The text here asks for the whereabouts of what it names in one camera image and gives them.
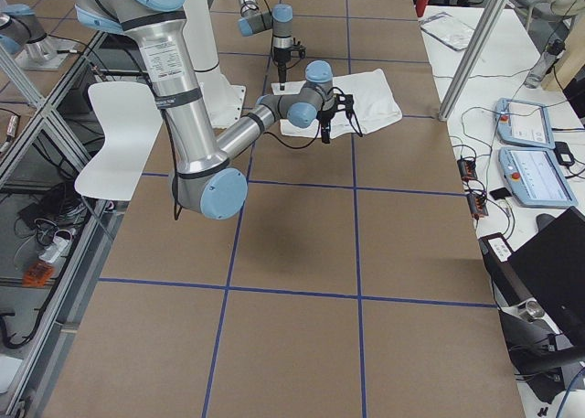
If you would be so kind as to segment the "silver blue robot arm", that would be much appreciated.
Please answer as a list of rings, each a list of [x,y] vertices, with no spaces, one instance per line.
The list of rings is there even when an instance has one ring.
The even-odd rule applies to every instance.
[[[246,177],[230,164],[235,157],[282,119],[298,128],[318,122],[328,142],[332,119],[340,112],[352,117],[354,99],[333,84],[327,62],[313,61],[298,92],[260,97],[253,110],[215,134],[184,39],[185,2],[76,0],[76,11],[82,25],[127,36],[140,50],[171,141],[175,210],[224,220],[239,212],[248,194]]]
[[[278,72],[278,83],[285,89],[288,70],[304,59],[306,48],[293,35],[293,8],[288,4],[270,7],[267,0],[239,0],[239,32],[251,37],[271,31],[272,63]]]

